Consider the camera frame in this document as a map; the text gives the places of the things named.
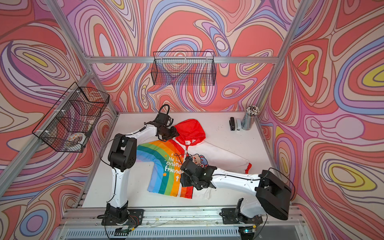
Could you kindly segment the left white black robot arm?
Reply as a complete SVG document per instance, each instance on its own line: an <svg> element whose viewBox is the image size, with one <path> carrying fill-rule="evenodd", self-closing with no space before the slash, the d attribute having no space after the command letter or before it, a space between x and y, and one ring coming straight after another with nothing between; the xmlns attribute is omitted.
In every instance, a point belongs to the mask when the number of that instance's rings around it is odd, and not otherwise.
<svg viewBox="0 0 384 240"><path fill-rule="evenodd" d="M131 168L137 160L137 146L152 137L161 141L168 141L179 134L175 127L164 125L145 125L130 134L116 134L108 154L109 165L112 168L113 182L111 199L107 201L104 213L104 226L140 225L140 221L132 216L128 210L128 180Z"/></svg>

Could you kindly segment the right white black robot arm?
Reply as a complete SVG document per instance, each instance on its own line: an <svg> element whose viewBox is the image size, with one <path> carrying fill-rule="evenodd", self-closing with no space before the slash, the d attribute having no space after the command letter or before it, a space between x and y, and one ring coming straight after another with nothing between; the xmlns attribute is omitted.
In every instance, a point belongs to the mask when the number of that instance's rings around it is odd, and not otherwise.
<svg viewBox="0 0 384 240"><path fill-rule="evenodd" d="M248 219L267 214L286 221L289 218L292 189L270 170L259 175L248 175L207 166L201 167L187 157L181 166L183 187L203 189L229 189L249 194L251 199L240 199L238 214Z"/></svg>

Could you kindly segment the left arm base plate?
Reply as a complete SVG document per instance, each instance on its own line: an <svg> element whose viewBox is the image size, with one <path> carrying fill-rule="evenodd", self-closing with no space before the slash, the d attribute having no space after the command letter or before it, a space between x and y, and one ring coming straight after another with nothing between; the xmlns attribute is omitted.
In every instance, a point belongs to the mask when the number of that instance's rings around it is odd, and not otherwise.
<svg viewBox="0 0 384 240"><path fill-rule="evenodd" d="M106 211L103 215L102 226L111 237L127 237L144 219L144 209L125 210L118 218L116 214Z"/></svg>

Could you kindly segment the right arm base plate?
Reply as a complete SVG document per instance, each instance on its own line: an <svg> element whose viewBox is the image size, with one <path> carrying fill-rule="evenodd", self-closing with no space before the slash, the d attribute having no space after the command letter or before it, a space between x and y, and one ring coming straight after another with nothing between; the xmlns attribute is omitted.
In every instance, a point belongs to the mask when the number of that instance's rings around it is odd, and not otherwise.
<svg viewBox="0 0 384 240"><path fill-rule="evenodd" d="M222 217L223 224L225 225L253 224L259 226L264 222L261 215L249 218L241 214L239 209L235 208L223 208L219 215Z"/></svg>

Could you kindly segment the rainbow red hooded jacket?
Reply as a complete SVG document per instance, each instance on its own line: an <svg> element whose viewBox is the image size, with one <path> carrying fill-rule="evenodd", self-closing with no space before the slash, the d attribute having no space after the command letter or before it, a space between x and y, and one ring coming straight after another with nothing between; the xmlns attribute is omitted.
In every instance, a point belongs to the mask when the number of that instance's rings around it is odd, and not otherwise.
<svg viewBox="0 0 384 240"><path fill-rule="evenodd" d="M221 149L206 141L206 133L198 120L188 119L175 126L178 136L163 142L161 140L144 143L137 147L139 162L152 162L154 168L148 191L151 193L208 200L210 189L196 190L181 184L181 166L186 158L194 164L206 168L217 168L247 174L252 164L245 158Z"/></svg>

